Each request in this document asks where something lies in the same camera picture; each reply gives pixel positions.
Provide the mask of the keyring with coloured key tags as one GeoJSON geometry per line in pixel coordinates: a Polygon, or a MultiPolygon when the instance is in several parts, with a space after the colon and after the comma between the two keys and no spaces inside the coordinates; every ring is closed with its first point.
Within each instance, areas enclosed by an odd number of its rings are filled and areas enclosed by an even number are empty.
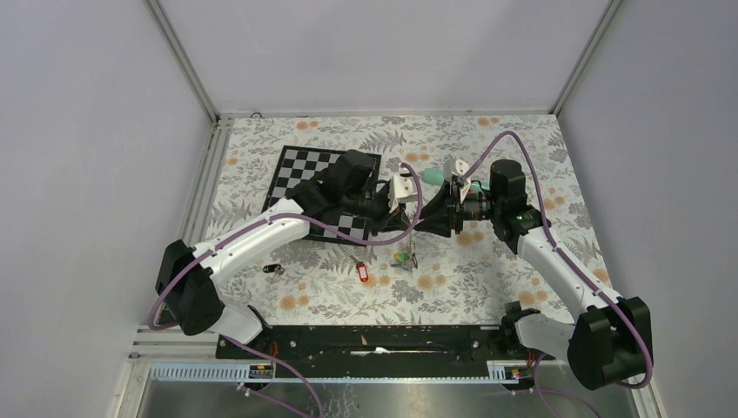
{"type": "Polygon", "coordinates": [[[411,272],[419,267],[413,241],[413,233],[408,233],[405,238],[398,242],[398,247],[392,255],[392,268],[398,268],[411,272]]]}

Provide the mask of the key with red tag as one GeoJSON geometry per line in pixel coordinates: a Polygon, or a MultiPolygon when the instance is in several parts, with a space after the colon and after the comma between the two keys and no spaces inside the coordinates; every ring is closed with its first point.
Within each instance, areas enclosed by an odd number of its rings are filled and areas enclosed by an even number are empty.
{"type": "Polygon", "coordinates": [[[366,283],[369,280],[369,273],[366,264],[354,256],[351,256],[351,260],[355,265],[356,271],[359,276],[359,281],[361,283],[366,283]]]}

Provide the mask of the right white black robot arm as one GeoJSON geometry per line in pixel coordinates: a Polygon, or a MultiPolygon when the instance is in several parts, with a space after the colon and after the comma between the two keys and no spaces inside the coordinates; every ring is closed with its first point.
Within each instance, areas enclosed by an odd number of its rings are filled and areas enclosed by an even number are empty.
{"type": "Polygon", "coordinates": [[[532,266],[564,302],[574,323],[554,320],[518,303],[501,320],[501,351],[519,359],[531,349],[565,361],[590,390],[653,372],[650,311],[639,297],[608,289],[559,243],[550,222],[528,202],[520,163],[492,163],[488,188],[472,191],[471,171],[448,160],[438,193],[424,206],[419,232],[451,237],[469,221],[488,220],[497,239],[532,266]]]}

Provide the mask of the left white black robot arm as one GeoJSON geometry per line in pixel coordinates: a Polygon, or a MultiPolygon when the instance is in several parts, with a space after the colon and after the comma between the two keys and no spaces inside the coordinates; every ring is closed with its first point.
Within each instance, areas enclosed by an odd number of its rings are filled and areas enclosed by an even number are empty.
{"type": "Polygon", "coordinates": [[[270,335],[252,308],[224,299],[223,283],[268,253],[306,237],[312,227],[360,246],[370,246],[333,226],[341,215],[364,219],[373,234],[393,230],[407,202],[423,200],[419,176],[401,163],[393,176],[376,187],[372,156],[343,152],[336,161],[294,185],[258,216],[228,233],[189,246],[181,239],[164,250],[148,319],[152,330],[178,327],[186,336],[212,331],[230,336],[248,357],[258,358],[270,346],[270,335]]]}

